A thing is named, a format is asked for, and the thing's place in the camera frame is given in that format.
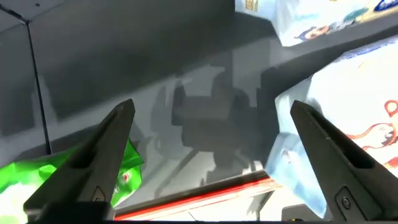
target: cartoon character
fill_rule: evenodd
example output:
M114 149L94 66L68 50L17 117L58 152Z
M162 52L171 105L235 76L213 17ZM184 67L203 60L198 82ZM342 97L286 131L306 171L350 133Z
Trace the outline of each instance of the cartoon character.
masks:
M357 23L371 21L398 12L398 0L369 0L366 7L370 10L356 17Z
M370 126L364 133L347 136L365 151L391 146L398 140L398 100L389 100L384 108L391 117L391 123L378 123ZM398 167L398 157L383 164L388 169Z
M302 41L306 40L312 40L314 38L317 38L321 35L327 34L329 31L329 26L323 26L323 27L311 27L308 30L302 32L299 36L295 37L296 39L300 39Z
M295 37L296 39L300 39L302 41L312 40L321 35L329 34L331 32L335 32L346 27L349 27L354 24L354 20L343 21L343 22L334 22L328 26L323 27L311 27L308 30L302 32L299 36Z

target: red stripe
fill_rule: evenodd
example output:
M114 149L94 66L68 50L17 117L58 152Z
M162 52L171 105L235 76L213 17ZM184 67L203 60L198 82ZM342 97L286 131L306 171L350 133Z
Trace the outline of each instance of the red stripe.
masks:
M183 212L185 210L201 207L204 205L209 205L212 203L222 202L225 200L236 198L241 195L251 195L251 196L258 195L264 192L274 190L278 187L280 186L278 186L272 179L265 178L261 180L256 180L254 182L230 187L227 189L218 190L215 192L209 192L202 195L192 196L176 202L170 202L156 207L145 208L139 211L119 215L115 217L115 220L132 220L132 219L150 220L154 218L163 217L166 215L171 215L174 213Z

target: green snack bag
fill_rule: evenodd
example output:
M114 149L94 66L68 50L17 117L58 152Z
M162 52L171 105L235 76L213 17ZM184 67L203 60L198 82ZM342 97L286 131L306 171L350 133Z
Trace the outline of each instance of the green snack bag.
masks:
M74 151L75 148L71 148L51 156L13 162L0 168L0 223L26 223L23 204ZM111 200L113 207L141 185L143 163L128 141Z

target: white plastic bag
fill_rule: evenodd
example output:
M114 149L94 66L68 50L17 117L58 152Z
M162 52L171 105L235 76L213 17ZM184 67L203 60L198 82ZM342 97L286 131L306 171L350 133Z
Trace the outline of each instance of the white plastic bag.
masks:
M398 36L349 51L275 99L281 133L266 172L320 217L326 201L290 115L292 103L313 106L398 177L397 57Z
M235 0L235 8L270 20L288 47L398 12L398 0Z

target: screw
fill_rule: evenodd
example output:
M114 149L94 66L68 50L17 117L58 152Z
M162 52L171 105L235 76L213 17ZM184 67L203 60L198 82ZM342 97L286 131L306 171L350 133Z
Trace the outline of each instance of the screw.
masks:
M341 201L343 203L343 207L347 210L351 208L351 202L349 202L347 197L343 197L343 200Z

